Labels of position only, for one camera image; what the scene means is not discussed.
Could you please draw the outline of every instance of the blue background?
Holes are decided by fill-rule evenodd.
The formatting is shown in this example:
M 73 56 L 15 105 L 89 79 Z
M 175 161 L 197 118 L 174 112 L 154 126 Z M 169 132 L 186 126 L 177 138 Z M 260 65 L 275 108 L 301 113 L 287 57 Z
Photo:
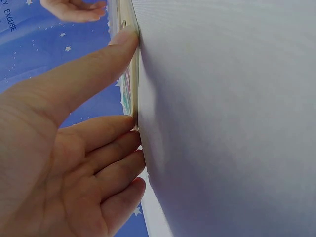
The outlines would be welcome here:
M 105 47 L 110 41 L 107 15 L 97 22 L 61 22 L 33 0 L 0 0 L 0 92 L 61 64 Z M 4 11 L 10 9 L 17 30 L 11 32 Z M 122 114 L 120 90 L 110 85 L 71 113 L 70 126 L 101 115 Z M 132 214 L 116 237 L 147 237 L 142 214 Z

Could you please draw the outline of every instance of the partial hand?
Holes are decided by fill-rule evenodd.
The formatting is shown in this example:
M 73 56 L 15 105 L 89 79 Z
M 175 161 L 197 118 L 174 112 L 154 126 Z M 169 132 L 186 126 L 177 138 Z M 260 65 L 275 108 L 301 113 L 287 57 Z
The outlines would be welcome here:
M 110 237 L 130 217 L 145 190 L 133 119 L 58 128 L 118 79 L 137 45 L 127 29 L 107 48 L 0 95 L 0 236 Z
M 82 0 L 40 0 L 40 3 L 63 21 L 97 21 L 105 15 L 105 1 L 89 4 Z

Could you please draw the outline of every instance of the white page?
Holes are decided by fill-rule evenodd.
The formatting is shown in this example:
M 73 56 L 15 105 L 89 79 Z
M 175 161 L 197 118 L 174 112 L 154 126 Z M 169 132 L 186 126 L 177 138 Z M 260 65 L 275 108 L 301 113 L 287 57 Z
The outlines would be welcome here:
M 173 234 L 316 236 L 316 1 L 133 3 L 139 126 Z

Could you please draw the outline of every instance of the fingertip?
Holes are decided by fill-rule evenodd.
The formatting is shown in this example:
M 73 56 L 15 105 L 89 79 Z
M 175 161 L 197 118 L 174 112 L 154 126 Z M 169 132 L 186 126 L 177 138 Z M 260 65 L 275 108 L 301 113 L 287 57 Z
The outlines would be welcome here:
M 95 10 L 92 10 L 92 12 L 97 14 L 98 16 L 105 16 L 105 10 L 104 9 L 95 9 Z
M 105 8 L 106 5 L 107 4 L 105 1 L 99 1 L 99 2 L 92 4 L 89 9 L 93 10 L 93 9 L 98 9 L 98 8 Z
M 142 179 L 141 177 L 137 177 L 135 180 L 135 185 L 137 186 L 137 188 L 139 188 L 139 190 L 141 190 L 142 194 L 144 194 L 145 189 L 146 189 L 146 182 L 144 179 Z

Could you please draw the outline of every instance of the star pattern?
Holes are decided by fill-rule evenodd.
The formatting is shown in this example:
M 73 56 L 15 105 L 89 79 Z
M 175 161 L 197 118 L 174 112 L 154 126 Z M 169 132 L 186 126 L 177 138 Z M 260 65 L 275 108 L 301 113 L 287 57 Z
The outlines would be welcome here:
M 137 216 L 138 214 L 142 214 L 139 209 L 140 209 L 140 207 L 135 209 L 135 211 L 134 211 L 135 216 Z
M 32 4 L 32 0 L 26 0 L 26 3 L 27 5 L 31 5 Z

